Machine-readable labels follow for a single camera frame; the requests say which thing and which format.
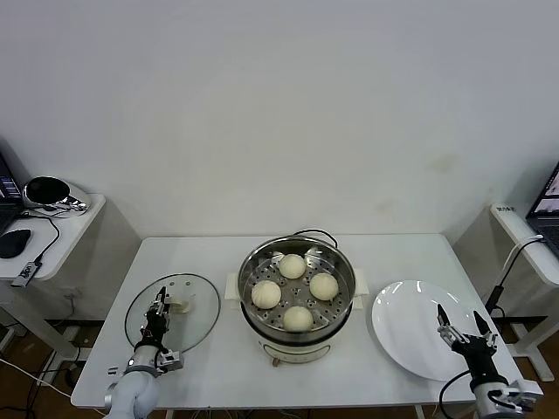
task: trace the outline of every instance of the computer mouse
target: computer mouse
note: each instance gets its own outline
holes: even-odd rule
[[[0,258],[14,258],[24,251],[31,230],[14,230],[0,237]]]

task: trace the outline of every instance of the steamer basket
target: steamer basket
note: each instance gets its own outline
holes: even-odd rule
[[[280,274],[280,260],[290,253],[301,256],[307,264],[298,279]],[[310,279],[322,272],[338,281],[340,291],[332,301],[320,301],[309,290]],[[252,288],[265,279],[281,289],[280,303],[270,310],[258,309],[251,298]],[[345,324],[355,295],[355,274],[348,259],[331,244],[314,237],[280,237],[260,245],[245,259],[238,274],[238,294],[243,314],[257,333],[281,345],[313,345],[332,337]],[[313,328],[309,332],[284,329],[284,313],[292,306],[306,307],[313,314]]]

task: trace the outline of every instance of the electric steamer pot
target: electric steamer pot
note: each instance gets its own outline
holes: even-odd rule
[[[246,257],[238,273],[241,309],[247,323],[258,334],[259,344],[272,357],[290,362],[312,361],[328,352],[327,340],[346,323],[355,294],[355,273],[348,259],[337,249],[334,238],[323,232],[333,240],[335,247],[300,233],[263,243]],[[282,277],[278,267],[280,260],[291,253],[304,258],[307,265],[305,273],[297,279]],[[313,275],[322,272],[333,275],[338,282],[339,292],[332,301],[320,301],[309,290]],[[252,288],[265,279],[275,282],[281,289],[280,303],[270,310],[258,309],[251,298]],[[284,329],[283,315],[292,306],[306,307],[313,314],[310,331]]]

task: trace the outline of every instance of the glass lid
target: glass lid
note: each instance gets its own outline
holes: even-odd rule
[[[124,328],[128,342],[135,346],[141,340],[140,327],[146,324],[144,314],[163,286],[167,287],[171,307],[169,330],[162,344],[171,351],[186,352],[210,333],[221,308],[216,287],[194,273],[168,275],[138,294],[126,314]]]

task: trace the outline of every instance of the steamed bun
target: steamed bun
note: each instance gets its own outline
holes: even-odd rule
[[[287,279],[297,279],[305,273],[305,259],[299,255],[285,255],[279,262],[279,273]]]
[[[269,310],[280,302],[281,290],[275,282],[260,281],[252,288],[251,298],[256,307]]]
[[[329,273],[317,273],[309,284],[311,294],[322,301],[329,301],[338,293],[338,281]]]
[[[290,332],[306,332],[313,326],[313,314],[305,307],[288,308],[283,315],[283,327]]]

